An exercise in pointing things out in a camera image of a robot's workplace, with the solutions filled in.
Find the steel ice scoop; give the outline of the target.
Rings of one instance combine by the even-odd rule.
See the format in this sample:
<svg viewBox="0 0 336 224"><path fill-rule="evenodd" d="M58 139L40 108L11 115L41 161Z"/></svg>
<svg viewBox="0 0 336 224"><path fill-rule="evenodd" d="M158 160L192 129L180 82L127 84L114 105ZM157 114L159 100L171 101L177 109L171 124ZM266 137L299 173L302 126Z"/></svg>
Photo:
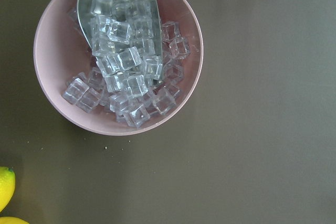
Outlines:
<svg viewBox="0 0 336 224"><path fill-rule="evenodd" d="M77 0L79 25L106 78L143 75L149 85L162 77L162 37L156 0Z"/></svg>

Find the whole lemon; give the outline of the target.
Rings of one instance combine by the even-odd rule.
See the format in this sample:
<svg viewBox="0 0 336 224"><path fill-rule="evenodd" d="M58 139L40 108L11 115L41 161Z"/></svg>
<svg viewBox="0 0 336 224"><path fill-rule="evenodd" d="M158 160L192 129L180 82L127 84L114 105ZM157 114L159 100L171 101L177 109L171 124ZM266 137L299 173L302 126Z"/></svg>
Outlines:
<svg viewBox="0 0 336 224"><path fill-rule="evenodd" d="M16 177L14 171L1 166L1 211L10 202L15 191Z"/></svg>
<svg viewBox="0 0 336 224"><path fill-rule="evenodd" d="M29 224L29 222L17 217L0 217L0 224Z"/></svg>

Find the pink bowl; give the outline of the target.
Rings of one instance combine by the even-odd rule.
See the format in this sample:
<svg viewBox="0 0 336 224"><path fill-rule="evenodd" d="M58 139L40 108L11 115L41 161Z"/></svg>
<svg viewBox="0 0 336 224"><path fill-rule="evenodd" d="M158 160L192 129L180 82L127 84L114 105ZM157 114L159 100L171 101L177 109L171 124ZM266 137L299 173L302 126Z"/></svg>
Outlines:
<svg viewBox="0 0 336 224"><path fill-rule="evenodd" d="M34 40L34 64L39 84L55 109L77 126L90 132L124 136L149 131L172 118L192 95L202 71L203 37L196 15L187 0L157 0L160 18L179 23L181 34L187 38L191 54L183 61L184 79L180 82L182 95L176 106L158 115L141 127L134 128L116 122L114 115L101 109L86 113L68 103L62 94L66 82L79 72L88 72L88 44L75 30L68 11L77 0L51 0L42 14Z"/></svg>

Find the pile of clear ice cubes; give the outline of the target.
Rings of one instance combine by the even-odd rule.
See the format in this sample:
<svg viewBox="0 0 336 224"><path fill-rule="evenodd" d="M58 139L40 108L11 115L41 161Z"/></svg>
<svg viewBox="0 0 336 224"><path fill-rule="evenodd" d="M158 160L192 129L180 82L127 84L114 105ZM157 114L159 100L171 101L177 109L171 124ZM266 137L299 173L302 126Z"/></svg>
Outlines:
<svg viewBox="0 0 336 224"><path fill-rule="evenodd" d="M162 52L155 50L153 4L147 0L92 0L89 74L67 83L62 97L89 113L103 106L116 121L140 127L166 114L181 95L182 59L190 54L177 22L162 24Z"/></svg>

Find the whole lemon far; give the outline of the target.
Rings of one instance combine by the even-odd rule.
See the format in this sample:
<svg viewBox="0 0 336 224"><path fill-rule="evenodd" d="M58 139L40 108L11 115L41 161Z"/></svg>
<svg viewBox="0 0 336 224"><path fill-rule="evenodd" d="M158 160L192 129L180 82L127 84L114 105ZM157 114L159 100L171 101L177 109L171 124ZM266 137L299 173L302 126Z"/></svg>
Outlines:
<svg viewBox="0 0 336 224"><path fill-rule="evenodd" d="M29 224L29 222L17 217L0 217L0 224Z"/></svg>

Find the whole lemon near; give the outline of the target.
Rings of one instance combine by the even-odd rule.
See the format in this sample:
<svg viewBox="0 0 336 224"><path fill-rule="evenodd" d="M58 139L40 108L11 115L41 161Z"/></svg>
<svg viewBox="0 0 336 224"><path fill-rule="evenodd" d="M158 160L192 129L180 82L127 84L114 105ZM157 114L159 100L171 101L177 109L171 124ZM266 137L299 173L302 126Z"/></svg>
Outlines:
<svg viewBox="0 0 336 224"><path fill-rule="evenodd" d="M1 166L1 211L10 202L15 191L16 177L14 171Z"/></svg>

